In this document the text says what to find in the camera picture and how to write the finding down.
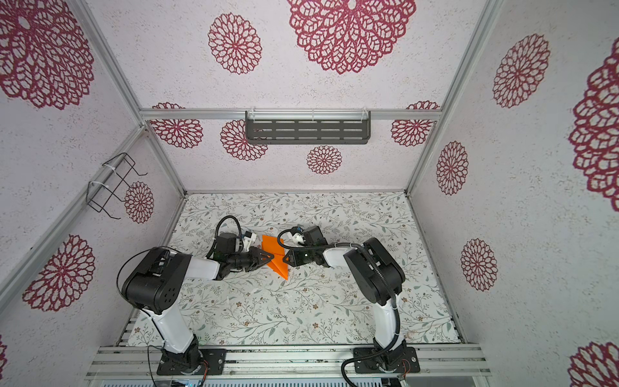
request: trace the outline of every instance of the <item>red floral pattern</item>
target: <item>red floral pattern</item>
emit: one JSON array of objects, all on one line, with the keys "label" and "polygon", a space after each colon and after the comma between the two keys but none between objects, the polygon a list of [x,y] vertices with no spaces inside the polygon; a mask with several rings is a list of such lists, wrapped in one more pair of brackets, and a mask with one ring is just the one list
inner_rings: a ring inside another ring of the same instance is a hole
[{"label": "red floral pattern", "polygon": [[475,289],[483,292],[495,284],[495,254],[483,240],[471,239],[464,245],[460,264],[464,277]]},{"label": "red floral pattern", "polygon": [[535,33],[510,48],[496,70],[492,88],[496,103],[511,108],[526,101],[542,81],[548,57],[548,41]]},{"label": "red floral pattern", "polygon": [[155,208],[155,201],[149,186],[136,181],[127,189],[124,200],[124,209],[135,223],[144,223],[150,219]]},{"label": "red floral pattern", "polygon": [[578,347],[576,355],[569,359],[570,387],[619,386],[619,348],[615,344],[590,342]]},{"label": "red floral pattern", "polygon": [[239,15],[222,14],[209,31],[210,52],[222,67],[235,74],[247,74],[262,58],[256,30]]},{"label": "red floral pattern", "polygon": [[0,1],[0,84],[37,108],[79,105],[94,58],[62,0]]},{"label": "red floral pattern", "polygon": [[2,380],[2,371],[4,371],[6,362],[6,346],[2,343],[2,336],[0,336],[0,380]]},{"label": "red floral pattern", "polygon": [[244,120],[227,122],[223,126],[220,135],[226,152],[239,160],[250,161],[260,159],[269,148],[266,145],[252,145],[247,142]]},{"label": "red floral pattern", "polygon": [[[439,109],[436,102],[419,101],[406,109]],[[432,120],[395,120],[391,124],[391,137],[400,145],[415,146],[423,144],[432,129]]]},{"label": "red floral pattern", "polygon": [[587,78],[587,87],[573,110],[573,165],[587,176],[587,189],[609,198],[619,211],[619,38],[604,64]]},{"label": "red floral pattern", "polygon": [[460,191],[469,172],[467,153],[461,143],[452,141],[443,148],[436,163],[436,180],[445,195]]},{"label": "red floral pattern", "polygon": [[338,74],[374,66],[393,50],[414,0],[288,0],[290,26],[312,62]]},{"label": "red floral pattern", "polygon": [[[170,102],[158,103],[153,109],[184,109]],[[202,126],[198,120],[150,120],[160,139],[177,148],[193,148],[202,141]]]},{"label": "red floral pattern", "polygon": [[308,167],[320,175],[336,171],[342,165],[342,154],[336,148],[321,145],[308,154]]},{"label": "red floral pattern", "polygon": [[88,242],[69,235],[22,295],[33,309],[59,311],[77,301],[88,289],[95,257]]}]

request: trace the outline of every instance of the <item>aluminum frame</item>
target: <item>aluminum frame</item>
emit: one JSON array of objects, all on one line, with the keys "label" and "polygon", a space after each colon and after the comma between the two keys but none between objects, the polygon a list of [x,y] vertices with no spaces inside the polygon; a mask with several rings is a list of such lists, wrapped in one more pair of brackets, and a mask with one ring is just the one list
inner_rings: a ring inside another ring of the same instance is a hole
[{"label": "aluminum frame", "polygon": [[371,112],[373,120],[433,120],[441,118],[441,110],[409,109],[140,109],[143,120],[244,120],[245,112],[252,120],[364,120]]},{"label": "aluminum frame", "polygon": [[458,101],[464,93],[464,87],[468,83],[473,73],[473,69],[481,57],[482,51],[488,42],[488,38],[490,37],[490,32],[494,29],[498,15],[501,12],[503,2],[504,0],[488,0],[484,5],[482,14],[475,26],[475,31],[473,32],[469,44],[464,51],[464,56],[460,61],[460,65],[458,65],[456,76],[454,76],[454,79],[449,86],[447,97],[445,98],[441,109],[443,114],[434,125],[434,128],[430,131],[428,140],[423,147],[422,155],[420,156],[419,161],[415,166],[415,170],[413,171],[406,186],[406,193],[411,196],[417,188],[419,181],[430,162],[430,159],[436,152],[436,148],[438,147],[440,139],[443,135],[444,127],[453,116]]},{"label": "aluminum frame", "polygon": [[[420,376],[491,376],[488,363],[478,344],[409,344],[417,351]],[[354,348],[371,345],[308,345],[308,346],[200,346],[228,350],[223,375],[218,379],[261,378],[333,378],[341,377],[340,366],[352,357]],[[161,353],[147,347],[101,347],[86,374],[86,380],[143,380],[153,370],[155,380],[169,380],[159,376],[156,369]],[[397,373],[356,374],[351,364],[347,375],[354,377],[397,377]],[[176,379],[200,380],[202,375],[179,376]]]}]

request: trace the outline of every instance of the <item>folded orange paper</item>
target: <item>folded orange paper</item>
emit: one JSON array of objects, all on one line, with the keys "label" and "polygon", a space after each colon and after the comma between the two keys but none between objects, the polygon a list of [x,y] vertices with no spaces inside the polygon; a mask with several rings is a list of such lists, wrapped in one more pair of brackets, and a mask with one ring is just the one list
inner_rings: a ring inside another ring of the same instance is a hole
[{"label": "folded orange paper", "polygon": [[285,250],[277,243],[277,238],[263,235],[262,249],[267,253],[271,253],[275,256],[275,258],[273,258],[271,262],[267,263],[267,266],[269,266],[271,269],[273,269],[274,272],[287,280],[288,265],[284,263]]}]

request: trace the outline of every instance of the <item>black cable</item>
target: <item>black cable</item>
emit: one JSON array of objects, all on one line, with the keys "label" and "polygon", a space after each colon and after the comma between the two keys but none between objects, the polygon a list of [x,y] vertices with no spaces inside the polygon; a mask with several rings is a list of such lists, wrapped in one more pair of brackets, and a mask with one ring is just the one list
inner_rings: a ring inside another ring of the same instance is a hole
[{"label": "black cable", "polygon": [[356,248],[361,255],[363,255],[363,257],[366,259],[366,261],[370,264],[370,266],[372,267],[372,269],[374,269],[374,272],[376,273],[376,275],[378,275],[378,277],[380,278],[381,282],[383,283],[383,285],[385,286],[385,288],[387,289],[387,291],[389,292],[389,297],[391,298],[391,306],[394,310],[394,317],[396,319],[396,331],[395,334],[393,336],[393,339],[391,340],[391,342],[389,343],[389,345],[387,345],[385,348],[370,354],[370,355],[365,355],[365,356],[359,356],[359,357],[354,357],[352,359],[348,359],[345,360],[342,363],[342,366],[340,368],[341,372],[342,372],[342,377],[344,378],[344,380],[346,381],[346,383],[351,386],[351,387],[357,387],[352,380],[350,380],[350,378],[348,378],[348,376],[346,376],[346,371],[345,371],[345,367],[348,364],[357,362],[357,361],[363,361],[363,360],[369,360],[369,359],[373,359],[375,357],[379,357],[380,355],[384,354],[385,352],[391,350],[393,348],[393,346],[396,344],[399,336],[400,336],[400,314],[397,311],[397,299],[396,299],[396,293],[393,291],[393,289],[389,286],[387,279],[384,277],[383,272],[379,269],[378,265],[376,264],[376,261],[374,260],[374,257],[372,257],[372,255],[370,254],[370,252],[362,245],[358,244],[358,243],[346,243],[346,242],[339,242],[339,243],[331,243],[330,245],[324,245],[324,246],[309,246],[309,247],[297,247],[297,246],[287,246],[284,245],[281,241],[280,238],[282,237],[283,234],[290,232],[292,235],[299,233],[297,230],[292,230],[292,229],[288,229],[288,230],[284,230],[282,232],[279,233],[279,235],[277,235],[277,243],[283,247],[283,248],[287,248],[289,250],[298,250],[298,251],[303,251],[303,250],[322,250],[322,249],[326,249],[326,248],[332,248],[332,247],[338,247],[338,246],[349,246],[349,247],[354,247]]},{"label": "black cable", "polygon": [[150,374],[150,379],[153,381],[153,387],[157,387],[157,384],[155,383],[155,378],[153,377],[153,370],[150,367],[150,354],[149,354],[149,347],[153,347],[154,349],[158,349],[161,350],[161,348],[157,348],[155,346],[153,346],[152,344],[149,344],[146,346],[146,360],[148,360],[149,362],[149,374]]},{"label": "black cable", "polygon": [[238,229],[238,239],[241,241],[241,245],[238,248],[238,252],[243,251],[243,232],[241,232],[241,224],[238,222],[238,219],[232,215],[226,215],[223,217],[215,228],[215,235],[213,236],[213,244],[210,246],[209,252],[206,253],[206,258],[210,258],[210,256],[215,252],[215,245],[217,244],[217,235],[219,235],[219,227],[221,227],[222,223],[226,219],[232,219],[236,223],[236,227]]}]

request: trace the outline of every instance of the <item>floral tablecloth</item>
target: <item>floral tablecloth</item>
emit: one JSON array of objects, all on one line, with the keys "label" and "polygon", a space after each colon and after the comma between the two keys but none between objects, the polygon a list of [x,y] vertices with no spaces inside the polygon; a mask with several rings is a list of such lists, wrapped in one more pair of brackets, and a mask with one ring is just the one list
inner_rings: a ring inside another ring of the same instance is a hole
[{"label": "floral tablecloth", "polygon": [[[400,307],[406,340],[459,342],[403,193],[194,194],[170,246],[204,256],[225,215],[260,236],[316,224],[329,242],[378,238],[406,275]],[[233,222],[223,231],[234,232]],[[266,266],[222,281],[186,279],[180,308],[202,345],[359,344],[374,336],[370,303],[347,267],[291,267],[288,281]],[[160,343],[140,315],[128,344]]]}]

